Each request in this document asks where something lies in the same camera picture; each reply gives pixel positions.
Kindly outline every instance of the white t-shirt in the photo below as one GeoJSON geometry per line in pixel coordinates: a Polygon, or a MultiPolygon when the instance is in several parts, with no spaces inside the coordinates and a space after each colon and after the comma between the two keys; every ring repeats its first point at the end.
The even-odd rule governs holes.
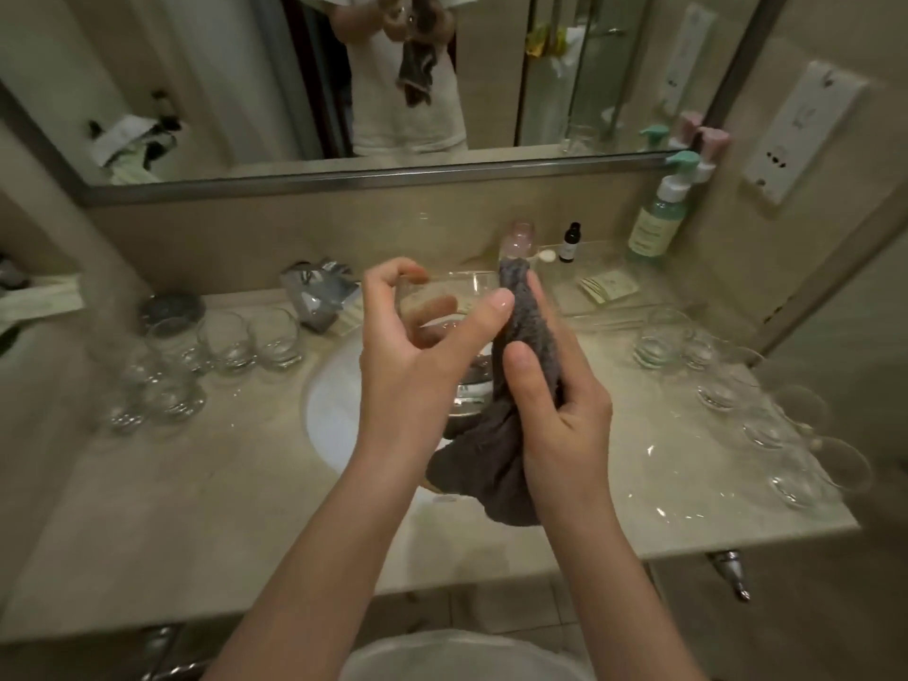
{"type": "MultiPolygon", "coordinates": [[[[338,6],[373,0],[303,0],[324,10],[324,2],[338,6]]],[[[448,9],[476,0],[438,0],[448,9]]],[[[410,7],[410,0],[401,0],[410,7]]],[[[397,86],[403,44],[392,43],[383,32],[365,43],[347,45],[353,89],[353,151],[357,155],[399,152],[435,152],[467,139],[460,111],[457,76],[447,52],[438,53],[432,70],[432,104],[407,107],[397,86]]]]}

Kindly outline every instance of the wall socket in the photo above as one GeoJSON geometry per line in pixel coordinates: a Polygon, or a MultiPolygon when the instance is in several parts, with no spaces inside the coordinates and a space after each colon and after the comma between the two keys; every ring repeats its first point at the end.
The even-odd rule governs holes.
{"type": "Polygon", "coordinates": [[[716,13],[706,7],[691,2],[687,5],[684,20],[678,29],[675,39],[675,50],[672,51],[665,76],[659,87],[659,106],[665,114],[677,114],[681,98],[687,88],[694,66],[707,41],[707,35],[716,13]]]}
{"type": "Polygon", "coordinates": [[[778,205],[848,112],[866,79],[812,61],[776,114],[743,177],[778,205]]]}

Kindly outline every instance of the towel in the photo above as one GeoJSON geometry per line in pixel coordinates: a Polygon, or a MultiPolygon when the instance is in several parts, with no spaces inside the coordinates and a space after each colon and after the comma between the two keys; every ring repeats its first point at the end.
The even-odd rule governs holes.
{"type": "Polygon", "coordinates": [[[520,414],[504,375],[505,346],[528,344],[539,358],[552,400],[557,406],[564,401],[555,338],[527,284],[528,270],[522,259],[501,262],[500,283],[514,292],[514,311],[492,343],[492,401],[475,426],[435,452],[426,471],[435,488],[475,497],[489,518],[508,526],[539,526],[539,517],[523,470],[520,414]]]}
{"type": "MultiPolygon", "coordinates": [[[[437,23],[437,14],[431,0],[413,0],[410,7],[410,25],[420,34],[431,33],[437,23]]],[[[403,89],[408,107],[421,102],[432,104],[432,70],[438,64],[435,46],[418,41],[403,43],[403,59],[398,72],[398,86],[403,89]]]]}

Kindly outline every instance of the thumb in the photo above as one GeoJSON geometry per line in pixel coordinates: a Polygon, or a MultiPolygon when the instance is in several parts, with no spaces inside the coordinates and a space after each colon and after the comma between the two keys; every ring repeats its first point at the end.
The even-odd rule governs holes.
{"type": "Polygon", "coordinates": [[[498,288],[484,297],[470,315],[457,323],[457,330],[449,331],[431,349],[438,367],[451,377],[463,377],[473,358],[505,326],[513,309],[514,294],[506,288],[498,288]]]}
{"type": "Polygon", "coordinates": [[[511,342],[505,347],[504,365],[507,386],[520,411],[524,429],[539,428],[558,415],[533,349],[522,341],[511,342]]]}

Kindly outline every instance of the person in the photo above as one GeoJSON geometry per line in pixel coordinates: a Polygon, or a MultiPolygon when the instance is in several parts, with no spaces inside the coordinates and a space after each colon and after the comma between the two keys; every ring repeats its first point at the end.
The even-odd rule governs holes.
{"type": "MultiPolygon", "coordinates": [[[[441,440],[458,382],[514,306],[514,296],[497,289],[457,330],[420,348],[432,343],[420,326],[452,307],[438,299],[404,324],[394,309],[400,276],[427,275],[415,262],[396,259],[369,270],[362,284],[362,401],[349,464],[207,681],[338,678],[392,538],[441,440]]],[[[505,374],[524,428],[529,490],[573,596],[596,676],[704,681],[612,506],[608,392],[576,337],[553,315],[539,280],[529,277],[558,346],[566,403],[556,410],[526,344],[507,345],[505,374]]]]}
{"type": "Polygon", "coordinates": [[[303,0],[323,10],[347,47],[353,93],[353,152],[389,155],[467,149],[460,92],[447,45],[457,30],[454,8],[475,0],[432,0],[437,14],[427,36],[414,34],[407,0],[303,0]],[[407,39],[434,44],[431,104],[408,107],[397,79],[407,39]]]}

